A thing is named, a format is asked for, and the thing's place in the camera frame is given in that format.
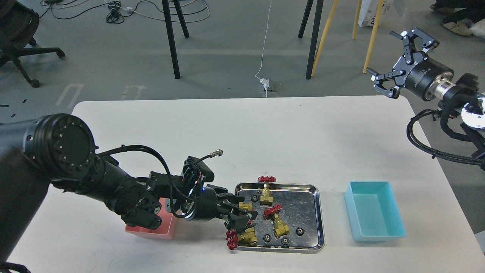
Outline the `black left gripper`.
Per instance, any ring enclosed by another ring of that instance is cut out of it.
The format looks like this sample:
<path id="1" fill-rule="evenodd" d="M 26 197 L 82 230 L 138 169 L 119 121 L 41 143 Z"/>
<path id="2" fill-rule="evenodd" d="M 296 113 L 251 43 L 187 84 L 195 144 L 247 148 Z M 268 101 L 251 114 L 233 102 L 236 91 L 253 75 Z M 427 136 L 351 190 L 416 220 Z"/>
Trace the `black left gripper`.
<path id="1" fill-rule="evenodd" d="M 227 188 L 205 185 L 194 211 L 187 216 L 187 221 L 210 221 L 218 218 L 224 220 L 228 231 L 244 232 L 249 221 L 256 219 L 258 211 L 242 209 L 229 211 L 229 206 L 239 207 L 239 203 L 244 201 L 245 197 L 234 195 L 228 192 Z"/>

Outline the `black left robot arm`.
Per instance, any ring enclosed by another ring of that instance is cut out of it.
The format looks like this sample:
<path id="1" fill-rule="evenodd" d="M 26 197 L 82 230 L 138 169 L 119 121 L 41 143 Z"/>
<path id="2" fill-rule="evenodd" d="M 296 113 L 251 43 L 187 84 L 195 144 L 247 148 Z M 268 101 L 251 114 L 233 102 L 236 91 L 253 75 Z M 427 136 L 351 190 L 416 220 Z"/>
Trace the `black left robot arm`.
<path id="1" fill-rule="evenodd" d="M 144 145 L 123 145 L 96 153 L 97 145 L 87 124 L 65 113 L 2 123 L 0 140 L 2 273 L 29 271 L 7 259 L 50 185 L 103 202 L 130 227 L 156 230 L 163 223 L 161 210 L 187 221 L 222 219 L 231 250 L 258 215 L 244 197 L 211 185 L 214 173 L 204 160 L 220 157 L 221 150 L 202 158 L 188 157 L 182 174 L 173 175 L 163 157 Z M 165 173 L 129 175 L 112 157 L 128 151 L 151 154 Z"/>

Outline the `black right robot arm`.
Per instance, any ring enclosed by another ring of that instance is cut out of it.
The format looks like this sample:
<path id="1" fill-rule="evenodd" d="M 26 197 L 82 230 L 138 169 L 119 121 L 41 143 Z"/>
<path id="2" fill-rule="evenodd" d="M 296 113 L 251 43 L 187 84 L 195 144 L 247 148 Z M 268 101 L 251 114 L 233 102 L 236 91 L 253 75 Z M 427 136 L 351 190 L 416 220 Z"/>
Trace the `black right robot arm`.
<path id="1" fill-rule="evenodd" d="M 484 95 L 479 92 L 478 77 L 471 73 L 463 74 L 455 83 L 452 82 L 454 71 L 444 64 L 433 60 L 428 52 L 440 43 L 419 28 L 390 34 L 402 40 L 404 53 L 393 66 L 392 71 L 378 73 L 366 68 L 371 73 L 373 89 L 388 98 L 399 98 L 399 91 L 405 88 L 423 101 L 438 98 L 437 110 L 426 109 L 411 118 L 407 125 L 408 140 L 418 149 L 450 162 L 476 165 L 484 169 Z M 450 154 L 431 148 L 417 139 L 413 133 L 415 122 L 432 115 L 440 119 L 442 131 L 450 138 L 471 142 L 477 148 L 471 157 Z"/>

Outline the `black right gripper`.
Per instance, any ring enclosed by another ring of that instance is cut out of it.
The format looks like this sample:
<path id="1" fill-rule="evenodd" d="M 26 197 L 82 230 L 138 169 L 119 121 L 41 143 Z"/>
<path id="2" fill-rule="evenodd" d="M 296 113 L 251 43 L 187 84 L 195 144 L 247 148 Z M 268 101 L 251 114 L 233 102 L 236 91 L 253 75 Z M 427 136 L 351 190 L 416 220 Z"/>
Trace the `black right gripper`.
<path id="1" fill-rule="evenodd" d="M 437 48 L 440 42 L 417 27 L 402 33 L 390 31 L 390 34 L 402 40 L 404 54 L 398 59 L 392 72 L 379 74 L 371 68 L 366 68 L 366 71 L 372 75 L 373 90 L 388 98 L 398 99 L 400 88 L 405 88 L 424 101 L 433 100 L 438 82 L 442 79 L 450 81 L 454 76 L 451 68 L 429 58 L 426 54 Z M 419 44 L 421 50 L 416 47 L 416 39 L 421 40 Z M 394 81 L 395 86 L 385 88 L 384 83 L 390 81 Z"/>

